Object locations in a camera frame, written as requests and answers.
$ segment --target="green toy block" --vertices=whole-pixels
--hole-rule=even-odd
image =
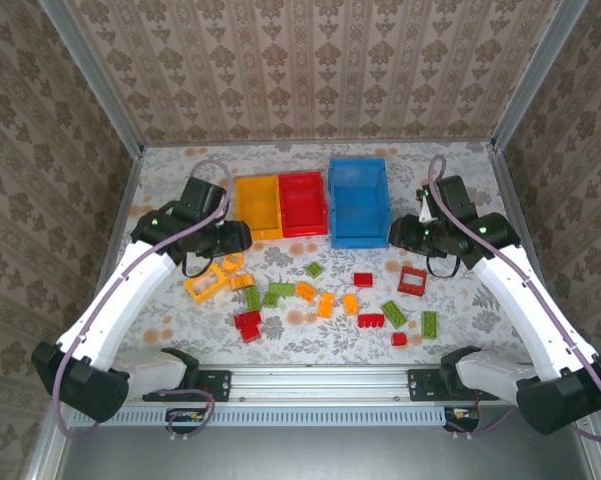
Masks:
[[[275,308],[278,306],[278,295],[275,293],[267,292],[264,294],[264,306]]]
[[[296,294],[296,286],[293,283],[270,283],[269,292],[279,297],[293,297]]]
[[[381,308],[382,312],[386,315],[391,322],[391,325],[393,325],[396,330],[407,323],[407,318],[404,316],[404,313],[400,311],[393,300],[385,303]]]
[[[426,338],[427,340],[438,338],[436,329],[437,317],[436,312],[422,312],[422,338]]]
[[[324,272],[324,269],[317,262],[313,262],[311,265],[307,265],[306,267],[304,267],[304,269],[309,275],[311,275],[311,278],[316,278],[318,275]]]
[[[244,294],[247,297],[247,310],[249,312],[260,310],[260,292],[258,292],[258,287],[247,287],[244,289]]]

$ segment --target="gray floor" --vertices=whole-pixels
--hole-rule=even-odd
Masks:
[[[579,440],[542,437],[515,414],[467,441],[442,428],[102,428],[67,450],[62,479],[588,479]]]

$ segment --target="table surface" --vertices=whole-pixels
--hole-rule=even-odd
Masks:
[[[125,227],[122,249],[138,218],[169,200],[180,197],[193,165],[206,159],[225,162],[234,176],[319,170],[327,179],[329,160],[334,157],[383,156],[389,177],[393,218],[419,213],[415,191],[425,182],[430,159],[446,156],[447,174],[459,174],[479,214],[504,213],[486,143],[403,144],[298,144],[217,146],[207,148],[149,148],[133,205]],[[226,186],[219,168],[204,166],[199,177]],[[228,218],[234,218],[232,199]],[[306,281],[319,291],[332,292],[336,304],[330,320],[317,317],[318,306],[301,298],[280,299],[277,308],[263,308],[262,338],[245,344],[233,326],[234,315],[246,311],[242,292],[227,287],[202,305],[184,288],[179,269],[154,292],[123,340],[120,352],[172,346],[186,351],[202,364],[410,364],[438,363],[440,356],[456,348],[476,345],[496,351],[513,361],[528,356],[520,337],[493,295],[462,266],[451,280],[427,280],[423,297],[396,290],[402,266],[425,269],[424,257],[390,247],[373,250],[331,248],[331,237],[314,236],[256,242],[244,253],[241,273],[251,273],[264,294],[270,282]],[[312,279],[304,270],[318,262],[324,272]],[[435,271],[450,272],[454,261],[432,260]],[[358,289],[354,272],[371,272],[374,286]],[[356,317],[347,317],[342,296],[354,293],[362,313],[380,313],[380,306],[393,300],[409,322],[406,347],[392,347],[396,330],[360,329]],[[420,337],[423,311],[438,315],[438,338]]]

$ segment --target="plastic bin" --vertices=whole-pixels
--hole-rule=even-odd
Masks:
[[[236,179],[236,220],[249,225],[253,240],[282,238],[277,175]]]
[[[280,210],[285,238],[327,234],[327,202],[320,172],[280,175]]]
[[[389,246],[391,204],[384,159],[332,159],[329,192],[334,248]]]

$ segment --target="patterned wallpaper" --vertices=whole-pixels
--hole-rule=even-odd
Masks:
[[[557,0],[67,0],[148,144],[488,137]]]
[[[601,0],[591,0],[505,151],[545,280],[601,349]]]
[[[129,167],[37,2],[0,0],[0,479],[49,405],[31,351],[89,302]]]

